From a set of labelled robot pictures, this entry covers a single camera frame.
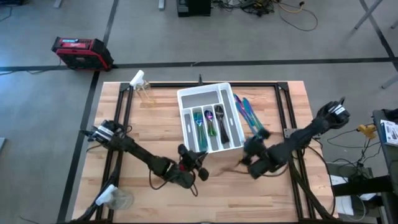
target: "yellow tool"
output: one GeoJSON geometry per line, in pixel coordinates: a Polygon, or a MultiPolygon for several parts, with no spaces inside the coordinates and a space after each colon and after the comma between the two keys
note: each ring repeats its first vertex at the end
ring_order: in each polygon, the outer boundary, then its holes
{"type": "Polygon", "coordinates": [[[369,139],[374,139],[376,137],[376,134],[374,132],[376,131],[376,126],[374,124],[369,124],[369,125],[359,125],[358,128],[356,129],[358,132],[362,132],[367,138],[369,139]]]}

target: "gray floor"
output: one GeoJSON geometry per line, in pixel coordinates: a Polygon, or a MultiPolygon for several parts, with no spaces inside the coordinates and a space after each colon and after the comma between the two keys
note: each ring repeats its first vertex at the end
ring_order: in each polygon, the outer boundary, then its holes
{"type": "MultiPolygon", "coordinates": [[[[0,22],[0,67],[56,65],[49,50],[56,36],[102,39],[111,0],[31,0],[16,7],[0,22]]],[[[398,19],[395,0],[384,0],[374,18],[394,53],[398,54],[398,30],[389,26],[398,19]]],[[[179,19],[174,1],[157,10],[157,0],[120,0],[108,48],[116,63],[285,60],[387,57],[371,23],[356,32],[352,28],[364,14],[358,0],[308,0],[319,19],[318,29],[300,32],[283,23],[277,13],[257,18],[237,10],[215,9],[211,17],[179,19]]],[[[6,14],[0,9],[0,17],[6,14]]],[[[298,26],[310,27],[310,17],[285,15],[298,26]]],[[[343,129],[371,122],[371,111],[398,105],[398,83],[387,90],[379,86],[397,73],[392,63],[343,63],[263,65],[236,67],[147,68],[150,81],[197,80],[303,80],[312,111],[346,96],[351,121],[343,129]]],[[[128,81],[137,69],[101,72],[88,125],[108,81],[128,81]]],[[[0,153],[0,223],[53,223],[58,215],[68,169],[80,127],[92,72],[50,71],[38,75],[16,72],[0,76],[0,137],[7,141],[0,153]]],[[[336,141],[362,145],[364,137],[353,133],[336,141]]],[[[372,155],[374,147],[368,151],[372,155]]],[[[325,144],[327,161],[344,157],[354,161],[357,150],[325,144]]],[[[78,171],[81,174],[82,162],[78,171]]],[[[367,161],[376,175],[386,174],[383,155],[367,161]]],[[[70,207],[73,206],[77,184],[70,207]]]]}

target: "wooden table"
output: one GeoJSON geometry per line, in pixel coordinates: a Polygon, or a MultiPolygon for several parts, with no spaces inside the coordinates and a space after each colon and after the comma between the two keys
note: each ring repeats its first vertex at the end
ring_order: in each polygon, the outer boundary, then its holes
{"type": "MultiPolygon", "coordinates": [[[[104,83],[95,125],[104,119],[113,119],[120,83],[104,83]]],[[[290,95],[298,127],[312,120],[310,104],[303,82],[289,82],[290,95]]],[[[154,88],[157,104],[146,108],[134,94],[129,133],[142,147],[158,156],[178,160],[177,146],[183,143],[176,88],[154,88]]],[[[255,113],[272,136],[267,146],[283,141],[282,128],[276,104],[275,91],[268,87],[233,87],[234,93],[246,97],[255,113]]],[[[289,112],[282,96],[285,116],[289,112]]],[[[245,136],[251,136],[248,125],[241,117],[245,136]]],[[[320,146],[312,142],[319,152],[320,146]]],[[[87,154],[80,188],[73,211],[79,217],[100,190],[106,150],[99,148],[87,154]]],[[[331,209],[332,192],[325,165],[311,150],[304,156],[308,179],[313,193],[326,209],[331,209]]],[[[130,154],[123,157],[120,189],[130,191],[135,201],[128,210],[116,211],[114,222],[294,222],[297,221],[289,171],[280,177],[261,177],[253,180],[249,175],[225,172],[210,174],[206,182],[196,181],[199,196],[175,184],[167,184],[155,191],[149,187],[147,166],[130,154]]],[[[152,176],[154,185],[162,180],[152,176]]],[[[303,193],[302,204],[307,214],[303,193]]]]}

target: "black metal frame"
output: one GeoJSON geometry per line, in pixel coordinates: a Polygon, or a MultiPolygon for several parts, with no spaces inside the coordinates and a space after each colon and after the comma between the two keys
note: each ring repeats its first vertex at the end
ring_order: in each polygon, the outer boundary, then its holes
{"type": "MultiPolygon", "coordinates": [[[[215,83],[219,83],[219,82],[203,82],[203,85],[210,85],[210,84],[215,84],[215,83]]],[[[280,94],[280,91],[283,90],[284,94],[285,94],[285,99],[287,102],[287,110],[289,112],[291,126],[292,126],[292,128],[297,127],[295,116],[294,116],[293,104],[292,104],[292,100],[290,97],[289,85],[287,82],[231,82],[230,85],[232,87],[250,87],[250,86],[273,87],[275,90],[277,107],[279,110],[280,125],[282,126],[282,132],[284,134],[284,130],[288,127],[287,127],[287,122],[286,122],[286,118],[285,118],[282,97],[280,94]]],[[[165,83],[151,83],[151,86],[152,86],[152,88],[188,88],[188,87],[198,86],[198,83],[197,82],[165,82],[165,83]]],[[[128,126],[128,120],[129,120],[129,115],[130,115],[130,110],[131,110],[131,102],[132,102],[132,96],[133,96],[133,89],[129,88],[128,83],[121,83],[121,86],[119,88],[118,103],[116,105],[116,111],[115,111],[115,116],[114,116],[114,119],[116,121],[119,121],[121,104],[123,102],[123,95],[127,89],[129,90],[129,95],[127,97],[127,106],[126,106],[126,111],[125,111],[124,121],[123,121],[123,125],[126,128],[128,126]]],[[[113,157],[113,152],[108,152],[108,154],[106,156],[106,162],[105,162],[105,167],[104,167],[104,172],[103,172],[104,175],[103,175],[102,185],[106,182],[106,179],[109,176],[109,173],[111,170],[112,157],[113,157]]],[[[299,168],[300,168],[300,174],[303,177],[305,183],[309,187],[308,176],[307,176],[307,172],[305,169],[303,154],[301,152],[298,152],[297,157],[298,157],[298,163],[299,163],[299,168]]],[[[116,166],[119,166],[121,168],[122,162],[123,162],[123,152],[120,152],[120,153],[118,153],[116,166]]],[[[289,167],[292,167],[294,165],[295,164],[293,162],[293,159],[291,158],[291,160],[289,161],[289,167]]],[[[293,194],[294,194],[294,201],[295,201],[297,217],[299,220],[302,220],[304,218],[304,216],[303,216],[303,207],[302,207],[302,203],[301,203],[301,199],[300,199],[298,184],[297,184],[296,180],[294,179],[294,177],[292,176],[292,174],[290,174],[290,178],[292,181],[292,190],[293,190],[293,194]]],[[[119,175],[116,179],[115,184],[118,185],[118,182],[119,182],[119,175]]],[[[307,201],[307,206],[310,208],[308,211],[309,216],[311,219],[315,219],[316,217],[315,217],[315,211],[313,209],[313,206],[310,203],[308,197],[307,196],[305,196],[305,197],[306,197],[306,201],[307,201]]],[[[100,207],[99,209],[97,209],[95,220],[102,221],[103,220],[103,219],[101,219],[102,214],[103,214],[103,207],[100,207]]],[[[114,211],[110,210],[106,221],[112,223],[113,215],[114,215],[114,211]]]]}

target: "utensil organizer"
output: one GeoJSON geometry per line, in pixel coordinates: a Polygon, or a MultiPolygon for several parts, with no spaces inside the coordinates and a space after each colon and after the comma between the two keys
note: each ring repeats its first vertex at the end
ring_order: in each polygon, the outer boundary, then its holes
{"type": "Polygon", "coordinates": [[[198,133],[193,114],[199,112],[203,116],[203,128],[207,140],[207,152],[221,152],[243,147],[244,134],[231,85],[229,83],[218,83],[193,88],[186,88],[177,91],[178,107],[182,124],[184,144],[187,148],[199,152],[198,133]],[[220,126],[216,119],[215,106],[220,105],[224,110],[223,123],[229,142],[222,144],[220,126]],[[209,136],[208,125],[205,118],[205,111],[213,113],[213,126],[216,129],[216,136],[209,136]]]}

